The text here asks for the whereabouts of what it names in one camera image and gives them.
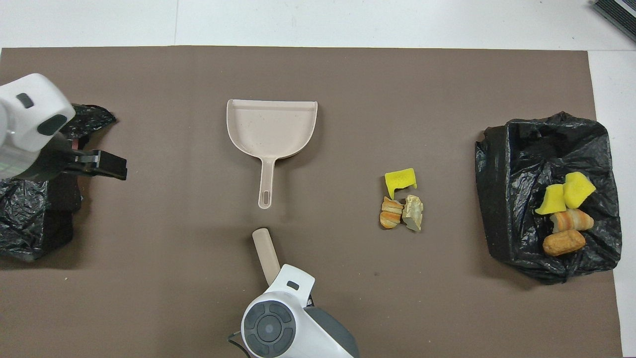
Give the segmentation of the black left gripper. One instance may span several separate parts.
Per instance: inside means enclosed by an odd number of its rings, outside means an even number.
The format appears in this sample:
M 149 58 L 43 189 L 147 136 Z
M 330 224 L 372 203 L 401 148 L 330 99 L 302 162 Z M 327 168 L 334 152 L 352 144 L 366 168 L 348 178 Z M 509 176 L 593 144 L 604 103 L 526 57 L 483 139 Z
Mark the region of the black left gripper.
M 42 182 L 61 174 L 81 177 L 100 176 L 127 179 L 127 159 L 106 151 L 79 150 L 72 143 L 48 143 L 27 168 L 29 181 Z

